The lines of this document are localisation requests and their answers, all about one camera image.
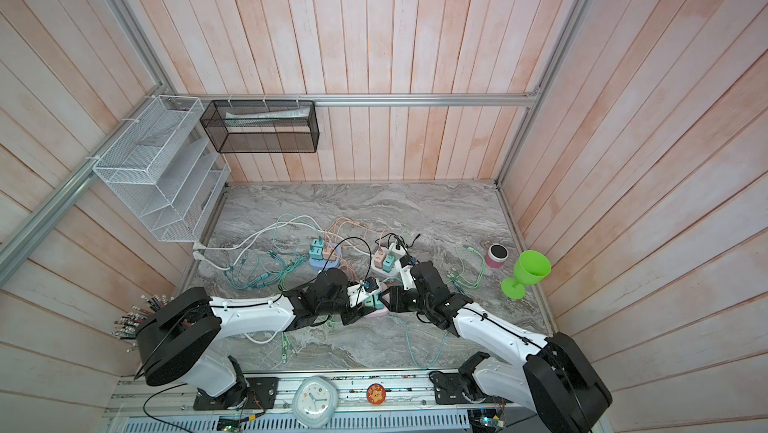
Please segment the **pink power strip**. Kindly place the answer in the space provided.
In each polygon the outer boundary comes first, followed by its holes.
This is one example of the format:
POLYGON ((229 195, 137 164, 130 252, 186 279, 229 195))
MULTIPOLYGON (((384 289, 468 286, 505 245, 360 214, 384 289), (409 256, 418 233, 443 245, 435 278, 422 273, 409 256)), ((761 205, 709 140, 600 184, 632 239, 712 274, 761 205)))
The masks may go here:
POLYGON ((368 298, 366 298, 363 303, 363 316, 366 318, 379 318, 382 316, 386 316, 389 313, 389 310, 386 308, 386 306, 380 301, 380 298, 378 295, 372 295, 368 298))

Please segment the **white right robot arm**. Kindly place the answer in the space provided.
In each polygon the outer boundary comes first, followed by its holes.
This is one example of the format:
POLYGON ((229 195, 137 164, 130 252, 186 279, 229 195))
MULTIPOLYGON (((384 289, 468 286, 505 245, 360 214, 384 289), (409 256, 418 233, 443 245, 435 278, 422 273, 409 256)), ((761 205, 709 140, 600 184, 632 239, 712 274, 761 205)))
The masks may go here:
POLYGON ((424 321, 483 348, 445 386, 461 400, 508 400, 536 413, 551 432, 590 432, 613 403, 605 383, 576 342, 564 333, 545 336, 491 314, 452 292, 430 262, 405 272, 380 301, 393 313, 424 321))

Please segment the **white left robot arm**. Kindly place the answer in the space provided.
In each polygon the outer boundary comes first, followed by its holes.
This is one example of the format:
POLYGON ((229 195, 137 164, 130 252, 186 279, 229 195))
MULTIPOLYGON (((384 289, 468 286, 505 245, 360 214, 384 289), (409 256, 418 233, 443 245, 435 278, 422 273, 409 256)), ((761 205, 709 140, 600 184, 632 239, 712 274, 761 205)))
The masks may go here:
POLYGON ((212 398, 230 395, 239 401, 247 388, 244 374, 233 357, 214 351, 216 341, 316 327, 321 317, 334 315, 353 323, 372 311, 364 302, 381 289, 379 280, 352 282, 338 268, 265 298, 213 297, 202 287, 191 288, 137 328, 137 376, 149 386, 180 381, 212 398))

